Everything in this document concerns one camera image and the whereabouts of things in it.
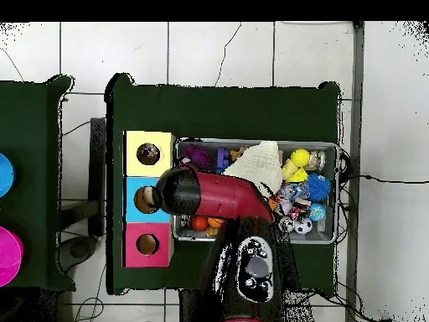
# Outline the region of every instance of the dark green mat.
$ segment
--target dark green mat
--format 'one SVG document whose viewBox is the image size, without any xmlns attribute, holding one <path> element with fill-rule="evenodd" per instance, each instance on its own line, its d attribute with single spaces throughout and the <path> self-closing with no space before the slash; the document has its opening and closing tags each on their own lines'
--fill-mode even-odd
<svg viewBox="0 0 429 322">
<path fill-rule="evenodd" d="M 0 82 L 0 153 L 16 170 L 13 188 L 0 199 L 0 226 L 23 241 L 24 257 L 9 287 L 72 290 L 55 261 L 59 157 L 59 100 L 71 78 L 48 83 Z"/>
<path fill-rule="evenodd" d="M 112 102 L 107 109 L 108 155 L 113 154 L 107 194 L 114 201 L 107 287 L 115 293 L 124 288 L 196 288 L 209 242 L 176 241 L 168 268 L 121 267 L 122 132 L 336 143 L 339 88 L 334 83 L 319 89 L 135 86 L 130 80 L 126 74 L 115 75 L 106 88 L 105 100 Z M 294 245 L 294 251 L 302 287 L 332 294 L 334 245 Z"/>
</svg>

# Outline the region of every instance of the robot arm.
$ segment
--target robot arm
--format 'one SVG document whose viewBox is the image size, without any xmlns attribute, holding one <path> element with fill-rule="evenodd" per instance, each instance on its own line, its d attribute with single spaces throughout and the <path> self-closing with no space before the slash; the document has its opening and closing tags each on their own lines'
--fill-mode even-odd
<svg viewBox="0 0 429 322">
<path fill-rule="evenodd" d="M 227 220 L 194 295 L 193 322 L 282 322 L 276 225 L 253 183 L 184 165 L 159 178 L 153 201 L 171 215 Z"/>
</svg>

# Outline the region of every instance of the colorful block stack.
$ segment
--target colorful block stack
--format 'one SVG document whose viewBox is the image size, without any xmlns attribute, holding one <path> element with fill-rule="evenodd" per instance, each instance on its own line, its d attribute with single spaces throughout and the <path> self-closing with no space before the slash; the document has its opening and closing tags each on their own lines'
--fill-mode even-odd
<svg viewBox="0 0 429 322">
<path fill-rule="evenodd" d="M 158 161 L 154 165 L 141 163 L 137 151 L 145 143 L 155 146 Z M 168 132 L 125 131 L 124 179 L 126 204 L 123 234 L 125 237 L 124 267 L 168 267 L 173 255 L 171 216 L 162 210 L 143 213 L 135 205 L 136 192 L 147 186 L 155 186 L 158 178 L 173 164 L 174 137 Z M 152 243 L 143 246 L 144 240 Z"/>
</svg>

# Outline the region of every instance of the gray bin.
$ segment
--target gray bin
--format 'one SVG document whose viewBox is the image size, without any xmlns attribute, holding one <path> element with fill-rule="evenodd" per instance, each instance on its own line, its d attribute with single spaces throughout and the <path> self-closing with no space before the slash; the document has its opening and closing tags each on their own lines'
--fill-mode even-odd
<svg viewBox="0 0 429 322">
<path fill-rule="evenodd" d="M 201 141 L 190 142 L 184 141 L 186 138 L 181 138 L 174 144 L 175 158 L 180 157 L 180 154 L 187 145 L 193 144 L 204 147 L 208 154 L 212 155 L 214 161 L 217 157 L 217 148 L 234 149 L 238 151 L 243 146 L 254 146 L 261 141 L 256 140 L 240 140 L 240 139 L 216 139 L 216 138 L 201 138 Z M 337 238 L 337 220 L 338 220 L 338 205 L 339 205 L 339 146 L 334 143 L 324 142 L 293 142 L 293 141 L 278 141 L 278 147 L 283 151 L 283 162 L 291 156 L 291 153 L 296 148 L 305 148 L 308 151 L 322 150 L 325 152 L 326 159 L 323 170 L 319 173 L 325 178 L 330 179 L 333 185 L 331 194 L 323 205 L 326 207 L 326 221 L 324 232 L 319 232 L 317 222 L 314 223 L 313 229 L 306 235 L 299 235 L 295 231 L 290 233 L 292 243 L 302 244 L 329 244 Z M 198 241 L 211 242 L 215 238 L 209 238 L 204 232 L 194 231 L 180 225 L 180 217 L 173 217 L 173 235 L 180 241 Z"/>
</svg>

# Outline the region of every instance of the pink block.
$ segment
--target pink block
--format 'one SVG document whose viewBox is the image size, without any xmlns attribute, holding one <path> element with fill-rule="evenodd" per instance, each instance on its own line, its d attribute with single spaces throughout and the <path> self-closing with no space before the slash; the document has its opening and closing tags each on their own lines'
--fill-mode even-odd
<svg viewBox="0 0 429 322">
<path fill-rule="evenodd" d="M 125 267 L 168 267 L 173 255 L 169 223 L 127 222 L 125 228 Z M 154 235 L 158 240 L 158 249 L 149 256 L 137 249 L 138 237 L 145 234 Z"/>
</svg>

